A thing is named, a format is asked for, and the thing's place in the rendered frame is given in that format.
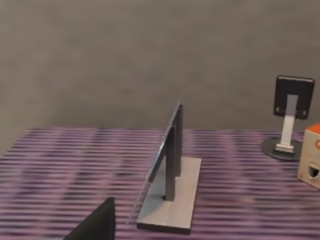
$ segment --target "rectangular gray base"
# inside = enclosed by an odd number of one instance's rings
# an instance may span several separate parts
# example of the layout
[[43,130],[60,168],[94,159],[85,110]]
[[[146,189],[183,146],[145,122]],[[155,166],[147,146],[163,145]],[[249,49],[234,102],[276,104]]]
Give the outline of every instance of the rectangular gray base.
[[165,201],[166,161],[163,160],[144,199],[137,228],[190,234],[200,168],[200,158],[182,157],[181,175],[175,178],[175,199]]

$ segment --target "purple striped surface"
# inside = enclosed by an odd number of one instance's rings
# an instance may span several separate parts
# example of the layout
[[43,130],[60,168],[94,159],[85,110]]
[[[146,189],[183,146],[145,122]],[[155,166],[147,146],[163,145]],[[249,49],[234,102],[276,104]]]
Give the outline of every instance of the purple striped surface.
[[[30,129],[0,160],[0,240],[58,240],[115,197],[117,240],[319,240],[320,191],[260,151],[270,131],[185,130],[202,158],[191,235],[126,224],[162,130]],[[301,140],[302,132],[295,133]]]

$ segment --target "silver stand arm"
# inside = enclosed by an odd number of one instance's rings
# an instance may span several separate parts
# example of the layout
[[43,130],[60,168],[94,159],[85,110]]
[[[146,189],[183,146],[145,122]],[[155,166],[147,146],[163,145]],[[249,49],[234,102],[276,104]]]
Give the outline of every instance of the silver stand arm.
[[277,143],[275,146],[276,151],[294,153],[294,146],[291,145],[291,139],[295,123],[297,102],[298,95],[289,94],[287,96],[282,135],[280,143]]

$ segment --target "monitor base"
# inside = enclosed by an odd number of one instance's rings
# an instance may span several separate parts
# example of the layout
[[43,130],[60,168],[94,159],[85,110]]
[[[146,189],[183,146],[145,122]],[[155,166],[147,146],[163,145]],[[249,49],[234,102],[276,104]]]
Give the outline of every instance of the monitor base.
[[175,178],[175,199],[165,201],[166,161],[155,176],[137,218],[137,228],[155,232],[190,234],[201,159],[182,157],[181,175]]
[[261,143],[261,150],[266,155],[279,160],[284,161],[298,161],[301,156],[302,143],[297,140],[292,140],[291,145],[293,146],[294,152],[282,152],[276,150],[277,144],[280,143],[279,137],[267,138]]

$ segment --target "black object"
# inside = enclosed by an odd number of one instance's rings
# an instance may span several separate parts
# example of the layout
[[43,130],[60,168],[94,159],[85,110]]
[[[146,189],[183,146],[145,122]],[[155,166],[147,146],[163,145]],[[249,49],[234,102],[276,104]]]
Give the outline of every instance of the black object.
[[164,132],[160,147],[155,155],[148,181],[152,183],[159,170],[163,158],[166,159],[165,169],[165,200],[175,199],[176,178],[181,175],[181,156],[183,138],[183,105],[179,102]]
[[115,198],[109,197],[63,240],[114,240],[115,233]]
[[295,118],[306,120],[309,116],[314,87],[315,80],[311,78],[278,76],[275,84],[273,114],[284,117],[286,115],[287,96],[297,95]]
[[[296,119],[306,120],[309,116],[312,96],[315,88],[315,80],[306,77],[279,75],[276,78],[273,114],[279,117],[286,117],[287,100],[289,95],[296,95],[297,102],[295,107]],[[261,150],[268,156],[279,160],[299,160],[301,156],[302,143],[291,140],[292,152],[286,152],[283,149],[276,149],[277,144],[281,142],[281,137],[273,137],[264,140],[261,144]]]

